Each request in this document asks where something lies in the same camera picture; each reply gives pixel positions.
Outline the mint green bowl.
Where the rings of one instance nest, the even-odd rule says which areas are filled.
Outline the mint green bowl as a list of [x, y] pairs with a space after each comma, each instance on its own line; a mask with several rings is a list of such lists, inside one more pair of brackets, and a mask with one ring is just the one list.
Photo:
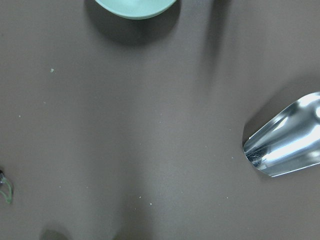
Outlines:
[[96, 0], [112, 14], [129, 19], [145, 20], [158, 16], [176, 3], [176, 0]]

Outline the dark red cherries pair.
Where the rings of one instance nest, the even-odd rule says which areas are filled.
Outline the dark red cherries pair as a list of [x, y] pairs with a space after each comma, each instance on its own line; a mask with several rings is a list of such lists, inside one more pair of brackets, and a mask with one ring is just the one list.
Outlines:
[[0, 171], [0, 195], [4, 198], [7, 204], [12, 203], [13, 187], [2, 170]]

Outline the stainless steel ice scoop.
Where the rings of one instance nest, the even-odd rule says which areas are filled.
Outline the stainless steel ice scoop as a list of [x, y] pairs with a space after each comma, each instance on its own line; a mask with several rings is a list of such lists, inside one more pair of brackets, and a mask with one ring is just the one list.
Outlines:
[[299, 98], [269, 120], [246, 140], [243, 153], [271, 178], [319, 165], [319, 92]]

